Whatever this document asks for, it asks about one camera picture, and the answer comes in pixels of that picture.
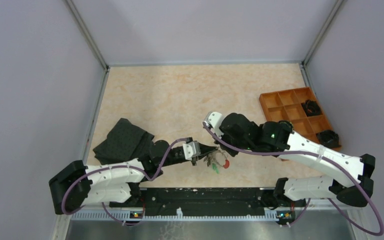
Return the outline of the keyring with coloured keys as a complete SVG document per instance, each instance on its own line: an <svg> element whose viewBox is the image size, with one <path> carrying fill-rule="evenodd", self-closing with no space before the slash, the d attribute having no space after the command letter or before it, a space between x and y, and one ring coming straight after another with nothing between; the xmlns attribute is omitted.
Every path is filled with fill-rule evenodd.
<svg viewBox="0 0 384 240"><path fill-rule="evenodd" d="M205 156L203 161L208 168L211 168L216 174L220 174L230 167L230 161L226 151L217 149Z"/></svg>

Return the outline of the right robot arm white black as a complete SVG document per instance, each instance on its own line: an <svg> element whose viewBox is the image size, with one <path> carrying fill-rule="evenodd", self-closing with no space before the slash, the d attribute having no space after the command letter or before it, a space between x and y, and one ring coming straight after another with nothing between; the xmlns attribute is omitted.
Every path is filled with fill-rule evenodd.
<svg viewBox="0 0 384 240"><path fill-rule="evenodd" d="M280 158L294 161L322 173L319 177L280 178L273 200L279 206L301 199L336 198L352 207L365 207L371 197L376 159L370 154L350 156L320 145L296 132L287 121L256 124L244 115L210 113L207 123L223 142L220 147L231 156L239 152L281 152Z"/></svg>

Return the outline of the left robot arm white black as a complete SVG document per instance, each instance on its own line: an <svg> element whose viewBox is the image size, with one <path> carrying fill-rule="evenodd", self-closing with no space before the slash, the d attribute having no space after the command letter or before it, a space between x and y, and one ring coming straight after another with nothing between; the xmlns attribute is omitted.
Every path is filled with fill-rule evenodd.
<svg viewBox="0 0 384 240"><path fill-rule="evenodd" d="M72 215L86 205L110 202L134 207L140 202L140 183L155 180L163 174L163 167L196 165L217 150L188 137L172 144L158 140L143 156L120 163L86 165L75 160L48 182L54 212Z"/></svg>

